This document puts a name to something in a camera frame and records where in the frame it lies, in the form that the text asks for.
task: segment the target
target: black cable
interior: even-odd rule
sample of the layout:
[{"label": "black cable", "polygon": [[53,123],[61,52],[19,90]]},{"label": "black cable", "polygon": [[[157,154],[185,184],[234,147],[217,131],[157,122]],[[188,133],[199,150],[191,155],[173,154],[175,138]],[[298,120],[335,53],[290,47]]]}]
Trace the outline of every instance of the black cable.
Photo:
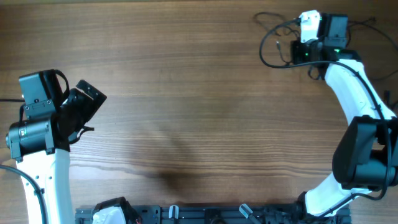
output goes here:
[{"label": "black cable", "polygon": [[311,65],[310,68],[308,69],[308,76],[309,76],[312,80],[319,80],[319,79],[321,79],[321,75],[320,75],[320,74],[318,74],[318,76],[317,76],[316,78],[313,77],[313,76],[311,75],[311,74],[312,74],[313,68],[315,68],[315,66]]},{"label": "black cable", "polygon": [[391,104],[390,109],[395,110],[396,106],[398,105],[398,100]]},{"label": "black cable", "polygon": [[75,144],[76,142],[78,142],[81,135],[84,134],[86,131],[94,131],[94,128],[83,126],[83,130],[80,132],[79,136],[76,139],[70,141],[69,144]]},{"label": "black cable", "polygon": [[370,28],[370,29],[372,29],[372,30],[378,32],[378,33],[381,34],[383,37],[385,37],[387,40],[389,40],[390,43],[392,44],[392,46],[396,49],[396,51],[398,51],[398,45],[395,43],[395,41],[394,41],[390,36],[388,36],[385,32],[379,30],[378,28],[376,28],[376,27],[374,27],[374,26],[372,26],[372,25],[367,24],[367,22],[369,22],[369,20],[366,20],[366,21],[364,21],[364,22],[354,22],[353,24],[349,25],[348,27],[351,28],[351,27],[356,26],[356,25],[366,26],[367,28]]},{"label": "black cable", "polygon": [[288,62],[288,61],[286,61],[286,60],[284,59],[284,56],[282,55],[282,50],[280,49],[279,41],[276,42],[276,47],[278,48],[280,59],[281,59],[283,62],[285,62],[286,65],[289,65],[292,61]]},{"label": "black cable", "polygon": [[360,25],[360,24],[364,24],[364,23],[367,23],[367,22],[375,22],[375,21],[376,21],[375,17],[370,17],[369,19],[366,19],[365,21],[360,21],[360,22],[358,22],[358,21],[348,21],[349,23],[352,23],[352,24],[347,26],[348,41],[347,41],[346,47],[348,47],[349,43],[351,42],[351,27],[353,27],[355,25]]},{"label": "black cable", "polygon": [[47,213],[45,211],[43,194],[42,194],[42,191],[41,191],[39,185],[36,183],[36,181],[33,178],[31,178],[29,175],[24,173],[23,171],[21,171],[19,169],[15,169],[11,166],[0,165],[0,169],[8,170],[15,174],[20,175],[21,177],[25,178],[33,186],[33,188],[35,190],[34,192],[36,193],[37,199],[39,200],[40,211],[42,213],[42,223],[47,224]]},{"label": "black cable", "polygon": [[390,74],[388,74],[386,76],[383,76],[383,77],[380,77],[380,78],[369,77],[369,79],[372,80],[372,81],[381,81],[381,80],[385,80],[385,79],[387,79],[387,78],[389,78],[389,77],[391,77],[393,75],[396,75],[397,73],[398,73],[398,69],[393,71],[393,72],[391,72]]},{"label": "black cable", "polygon": [[67,80],[67,77],[60,70],[56,69],[54,71],[55,71],[55,74],[57,74],[57,75],[61,76],[61,78],[63,78],[63,80],[65,81],[65,84],[67,86],[67,89],[62,94],[62,101],[65,101],[69,97],[69,92],[70,92],[70,90],[69,90],[69,82]]},{"label": "black cable", "polygon": [[[265,26],[259,19],[258,17],[260,15],[267,15],[267,16],[276,16],[279,17],[282,21],[286,21],[286,18],[278,13],[274,13],[274,12],[258,12],[253,16],[253,19],[256,23],[260,24],[267,32],[269,31],[269,29],[267,28],[267,26]],[[298,30],[292,29],[291,27],[284,27],[284,31],[283,31],[284,35],[290,35],[291,33],[294,34],[294,36],[296,36],[296,38],[298,39],[300,37],[300,32]],[[280,35],[278,32],[275,31],[275,35],[278,37],[282,37],[282,35]]]},{"label": "black cable", "polygon": [[25,102],[25,100],[20,100],[20,99],[0,99],[0,102],[23,103],[23,102]]},{"label": "black cable", "polygon": [[367,195],[367,194],[362,194],[362,193],[351,194],[350,197],[348,197],[348,198],[346,198],[345,200],[343,200],[343,201],[342,201],[341,203],[339,203],[337,206],[331,208],[328,212],[325,212],[324,214],[322,214],[322,215],[320,215],[319,217],[317,217],[317,219],[319,219],[319,218],[323,218],[324,216],[328,215],[329,213],[332,213],[334,210],[340,208],[342,205],[344,205],[345,203],[349,202],[351,199],[353,199],[353,198],[355,198],[355,197],[359,197],[359,196],[360,196],[360,197],[364,197],[364,198],[367,198],[367,199],[370,199],[370,200],[380,200],[380,199],[382,199],[382,198],[385,196],[385,194],[386,194],[386,192],[387,192],[388,185],[389,185],[389,179],[390,179],[390,178],[389,178],[389,177],[390,177],[390,166],[391,166],[391,153],[392,153],[392,150],[391,150],[390,135],[389,135],[389,132],[388,132],[388,127],[387,127],[386,120],[385,120],[384,115],[383,115],[383,113],[382,113],[382,111],[381,111],[381,106],[377,103],[376,98],[375,98],[375,96],[373,95],[373,93],[372,93],[370,87],[369,87],[368,84],[364,81],[364,79],[361,77],[361,75],[359,74],[359,72],[355,71],[353,68],[351,68],[350,66],[348,66],[348,65],[346,65],[346,64],[343,64],[343,63],[340,63],[340,62],[334,62],[334,61],[327,61],[327,60],[324,60],[324,61],[316,61],[316,62],[305,62],[305,63],[301,63],[301,64],[296,64],[296,65],[271,65],[271,64],[267,63],[267,62],[264,60],[264,57],[262,56],[262,48],[263,48],[263,46],[264,46],[264,43],[265,43],[266,39],[267,39],[272,33],[274,33],[277,29],[280,29],[281,27],[285,27],[285,26],[288,26],[288,25],[290,25],[290,24],[293,24],[293,23],[296,23],[296,22],[299,22],[299,21],[300,21],[300,19],[294,19],[294,20],[292,20],[292,21],[287,21],[287,22],[284,22],[284,23],[282,23],[282,24],[279,24],[279,25],[275,26],[273,29],[271,29],[271,30],[262,38],[261,43],[260,43],[259,56],[260,56],[260,59],[261,59],[261,61],[263,62],[263,64],[266,65],[266,66],[268,66],[268,67],[270,67],[270,68],[295,68],[295,67],[303,67],[303,66],[307,66],[307,65],[335,64],[335,65],[339,65],[339,66],[342,66],[342,67],[348,69],[350,72],[352,72],[352,73],[360,80],[360,82],[363,84],[363,86],[365,87],[366,91],[368,92],[369,96],[371,97],[371,100],[372,100],[372,102],[373,102],[373,105],[374,105],[374,107],[375,107],[377,113],[379,114],[379,117],[380,117],[380,120],[381,120],[381,124],[382,124],[382,127],[383,127],[384,135],[385,135],[385,138],[386,138],[386,147],[387,147],[387,169],[386,169],[386,176],[385,176],[385,179],[384,179],[384,184],[383,184],[383,186],[382,186],[382,190],[381,190],[380,195],[378,195],[377,197],[372,197],[372,196],[369,196],[369,195]]}]

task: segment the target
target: wood grain surface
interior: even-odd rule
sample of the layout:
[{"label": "wood grain surface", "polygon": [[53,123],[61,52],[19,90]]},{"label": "wood grain surface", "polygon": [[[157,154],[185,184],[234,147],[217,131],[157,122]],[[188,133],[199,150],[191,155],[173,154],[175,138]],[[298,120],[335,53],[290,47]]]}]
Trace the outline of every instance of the wood grain surface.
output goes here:
[{"label": "wood grain surface", "polygon": [[[50,68],[108,96],[71,149],[74,208],[125,196],[133,205],[293,202],[330,172],[347,123],[336,96],[307,68],[265,67],[257,12],[377,17],[398,38],[394,1],[149,1],[0,7],[0,98],[20,98],[18,77]],[[261,17],[267,26],[277,17]],[[276,37],[265,57],[280,63]],[[285,58],[292,37],[281,37]],[[370,77],[397,69],[397,52],[361,27],[351,48]],[[374,82],[379,93],[397,77]],[[0,104],[0,136],[18,119]],[[0,162],[14,166],[4,138]],[[0,170],[0,223],[27,223],[21,180]],[[398,189],[352,203],[354,223],[396,223]]]}]

